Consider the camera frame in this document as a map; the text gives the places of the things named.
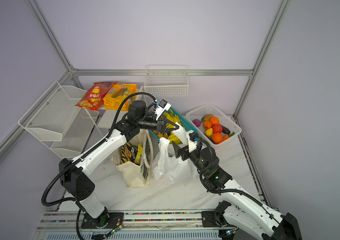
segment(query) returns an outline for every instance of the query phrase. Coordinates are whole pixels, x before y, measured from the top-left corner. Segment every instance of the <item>black mounting plate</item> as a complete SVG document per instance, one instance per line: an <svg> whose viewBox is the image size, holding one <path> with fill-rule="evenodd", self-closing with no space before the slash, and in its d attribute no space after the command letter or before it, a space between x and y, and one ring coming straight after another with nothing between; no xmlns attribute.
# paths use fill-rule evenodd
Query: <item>black mounting plate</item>
<svg viewBox="0 0 340 240"><path fill-rule="evenodd" d="M202 226L203 227L219 227L214 224L215 223L214 211L202 211L201 215L202 215ZM230 224L224 226L224 228L227 228L227 227L234 227L234 226Z"/></svg>
<svg viewBox="0 0 340 240"><path fill-rule="evenodd" d="M107 225L102 229L113 229L116 227L116 224L118 222L123 222L124 212L109 212L108 215L109 215L109 220L111 222L108 222ZM92 221L89 218L85 217L83 218L81 228L82 229L94 229L96 227L92 224Z"/></svg>

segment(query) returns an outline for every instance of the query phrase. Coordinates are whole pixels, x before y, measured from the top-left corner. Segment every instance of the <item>bunch of bananas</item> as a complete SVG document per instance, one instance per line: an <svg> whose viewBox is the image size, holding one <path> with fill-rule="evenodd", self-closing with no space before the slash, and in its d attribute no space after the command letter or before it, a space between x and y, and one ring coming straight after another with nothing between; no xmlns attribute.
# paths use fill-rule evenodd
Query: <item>bunch of bananas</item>
<svg viewBox="0 0 340 240"><path fill-rule="evenodd" d="M174 115L174 113L171 109L169 110L169 113L163 113L163 116L165 118L167 118L168 120L170 120L171 122L173 122L173 123L177 122L177 123L179 123L179 125L182 126L181 120L179 119L179 117L177 115ZM174 126L168 123L167 128L174 128ZM170 140L170 144L173 144L173 142L175 142L176 144L182 144L182 141L179 140L179 138L177 136L175 136L175 134L173 134L173 132L170 132L170 134L167 134L167 133L162 134L160 132L157 133L156 131L153 131L153 132L158 136L158 138L164 137L164 138Z"/></svg>

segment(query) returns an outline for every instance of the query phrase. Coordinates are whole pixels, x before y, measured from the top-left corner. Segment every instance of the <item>white wall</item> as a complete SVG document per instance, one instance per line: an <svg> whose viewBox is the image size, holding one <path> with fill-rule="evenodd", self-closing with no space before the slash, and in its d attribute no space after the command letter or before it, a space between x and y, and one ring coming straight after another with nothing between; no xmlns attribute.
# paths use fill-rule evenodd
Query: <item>white wall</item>
<svg viewBox="0 0 340 240"><path fill-rule="evenodd" d="M138 88L144 84L145 76L80 76L85 89L94 82L118 81L136 83ZM216 105L223 113L233 114L247 83L247 76L189 76L189 94L180 97L157 97L165 99L180 114L207 103Z"/></svg>
<svg viewBox="0 0 340 240"><path fill-rule="evenodd" d="M280 0L38 2L75 68L252 69Z"/></svg>
<svg viewBox="0 0 340 240"><path fill-rule="evenodd" d="M24 0L0 0L0 142L65 69ZM28 133L0 164L0 239L31 239L59 158ZM49 200L61 197L54 188Z"/></svg>
<svg viewBox="0 0 340 240"><path fill-rule="evenodd" d="M239 114L268 197L340 239L340 1L292 1Z"/></svg>

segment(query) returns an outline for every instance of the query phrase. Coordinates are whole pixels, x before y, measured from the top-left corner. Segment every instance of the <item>robotic arm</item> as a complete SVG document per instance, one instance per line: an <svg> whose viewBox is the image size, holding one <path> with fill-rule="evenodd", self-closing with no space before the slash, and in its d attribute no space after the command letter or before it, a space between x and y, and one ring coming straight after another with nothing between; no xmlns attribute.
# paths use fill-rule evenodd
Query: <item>robotic arm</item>
<svg viewBox="0 0 340 240"><path fill-rule="evenodd" d="M113 126L106 137L71 161L63 159L59 163L59 175L52 180L42 196L42 204L51 206L66 200L73 200L91 220L92 226L106 227L110 218L108 210L99 201L94 192L95 185L88 177L113 151L137 135L140 128L156 130L161 133L179 128L178 125L174 125L173 122L161 117L161 114L169 110L171 105L162 100L156 108L156 103L157 100L152 104L154 105L153 113L148 114L148 109L152 105L147 107L143 101L134 101L129 106L127 116L116 123L119 111L117 112ZM167 124L173 125L174 128L167 128ZM209 224L211 224L210 227L234 225L259 240L301 239L298 222L291 214L288 213L283 216L280 212L263 205L221 169L214 149L206 141L199 139L195 132L190 133L187 137L189 146L180 148L176 143L173 143L176 157L182 157L184 161L190 159L197 167L201 183L207 191L222 194L228 200L228 202L219 203L213 212L202 212L204 226ZM207 147L202 149L202 143L205 143ZM47 194L59 179L61 185L74 198L60 199L49 203L46 201ZM231 204L239 206L241 211Z"/></svg>

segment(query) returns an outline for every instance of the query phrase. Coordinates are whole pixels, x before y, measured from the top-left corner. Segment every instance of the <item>white plastic basket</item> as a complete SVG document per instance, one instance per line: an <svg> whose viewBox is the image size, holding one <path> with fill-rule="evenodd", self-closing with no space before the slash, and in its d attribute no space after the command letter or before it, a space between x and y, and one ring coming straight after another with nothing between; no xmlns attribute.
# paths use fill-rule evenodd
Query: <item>white plastic basket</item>
<svg viewBox="0 0 340 240"><path fill-rule="evenodd" d="M168 70L149 70L151 67L168 67ZM189 82L187 65L148 65L144 91L154 96L187 96Z"/></svg>
<svg viewBox="0 0 340 240"><path fill-rule="evenodd" d="M222 126L227 127L230 130L230 133L235 132L235 134L233 136L231 136L229 139L226 139L225 141L223 141L223 142L221 142L219 144L215 144L214 142L212 142L205 135L205 129L203 128L203 122L201 123L201 126L199 126L199 127L197 127L192 122L194 119L201 120L201 118L203 118L207 114L212 114L214 117L217 117L219 119L220 124ZM200 106L199 108L191 110L190 112L186 113L186 119L194 127L196 127L198 129L199 137L201 139L204 139L207 142L209 142L210 145L213 148L216 148L218 146L222 146L222 145L228 144L229 142L233 141L233 139L235 139L236 136L238 136L242 132L242 129L237 124L235 124L235 122L233 120L231 120L228 116L226 116L224 113L222 113L221 110L219 110L216 106L214 106L212 104L206 104L206 105Z"/></svg>

